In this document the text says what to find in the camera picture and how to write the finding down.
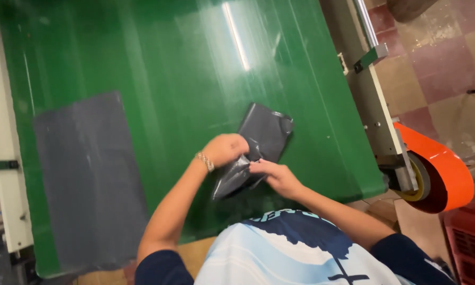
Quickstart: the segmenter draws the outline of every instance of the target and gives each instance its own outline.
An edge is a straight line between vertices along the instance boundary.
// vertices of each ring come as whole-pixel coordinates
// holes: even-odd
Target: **hand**
[[[224,166],[249,151],[246,139],[237,133],[217,135],[203,148],[203,153],[215,167]]]
[[[267,174],[266,182],[279,195],[288,199],[295,200],[300,192],[308,189],[297,180],[286,165],[260,159],[259,162],[250,162],[250,173]]]

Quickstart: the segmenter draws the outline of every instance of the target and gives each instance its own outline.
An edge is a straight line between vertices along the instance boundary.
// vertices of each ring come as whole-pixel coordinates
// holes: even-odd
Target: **red plastic crate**
[[[475,285],[475,203],[448,212],[444,221],[459,281]]]

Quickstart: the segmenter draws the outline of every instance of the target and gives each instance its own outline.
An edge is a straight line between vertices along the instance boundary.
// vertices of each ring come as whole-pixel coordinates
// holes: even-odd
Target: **folded plastic bag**
[[[248,142],[250,152],[223,167],[212,199],[228,198],[243,189],[256,187],[265,176],[251,174],[248,170],[250,161],[263,158],[278,162],[293,127],[293,120],[289,116],[252,102],[238,131]]]

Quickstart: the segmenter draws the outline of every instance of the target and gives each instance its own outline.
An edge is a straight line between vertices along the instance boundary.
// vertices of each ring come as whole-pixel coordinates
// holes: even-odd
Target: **bracelet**
[[[208,157],[203,152],[197,152],[195,154],[195,157],[203,161],[203,163],[208,168],[208,172],[212,172],[213,170],[215,170],[215,165],[211,162],[211,160],[208,159]]]

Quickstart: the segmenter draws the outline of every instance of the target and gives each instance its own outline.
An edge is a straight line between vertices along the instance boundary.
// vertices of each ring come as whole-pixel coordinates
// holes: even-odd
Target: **t-shirt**
[[[177,252],[160,250],[135,271],[135,285],[194,284]],[[195,284],[454,285],[408,237],[370,251],[317,215],[285,209],[229,226],[209,248]]]

